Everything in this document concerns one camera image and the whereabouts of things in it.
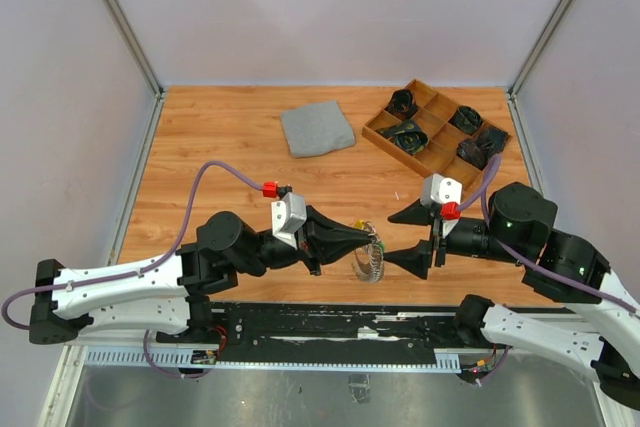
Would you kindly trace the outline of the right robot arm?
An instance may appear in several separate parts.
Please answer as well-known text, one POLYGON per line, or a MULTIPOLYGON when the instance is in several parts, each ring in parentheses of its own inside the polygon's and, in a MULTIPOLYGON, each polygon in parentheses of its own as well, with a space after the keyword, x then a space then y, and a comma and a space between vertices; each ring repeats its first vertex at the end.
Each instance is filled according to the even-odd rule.
POLYGON ((448 255, 523 266, 525 285, 581 316, 592 330, 553 327, 468 294, 454 316, 455 339, 466 347, 524 349, 580 373, 609 398, 638 409, 639 304, 606 258, 589 241, 555 229, 557 205, 529 186, 514 182, 484 195, 483 216, 473 219, 449 200, 450 183, 427 179, 420 199, 389 216, 391 223, 428 226, 431 233, 412 248, 386 253, 386 260, 421 279, 448 255))

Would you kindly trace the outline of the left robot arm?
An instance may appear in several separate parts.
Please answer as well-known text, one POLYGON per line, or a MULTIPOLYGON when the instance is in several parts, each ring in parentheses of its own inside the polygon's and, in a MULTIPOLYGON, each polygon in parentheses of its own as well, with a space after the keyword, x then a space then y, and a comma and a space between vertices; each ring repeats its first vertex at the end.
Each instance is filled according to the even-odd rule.
POLYGON ((28 336, 61 344, 100 330, 154 330, 190 341, 214 330, 209 296, 234 288, 241 274, 305 264, 313 275, 370 244, 372 234, 340 224, 307 206, 289 215, 272 205, 273 228, 256 231, 222 211, 196 230, 196 240, 169 255, 72 272, 55 259, 38 263, 28 336))

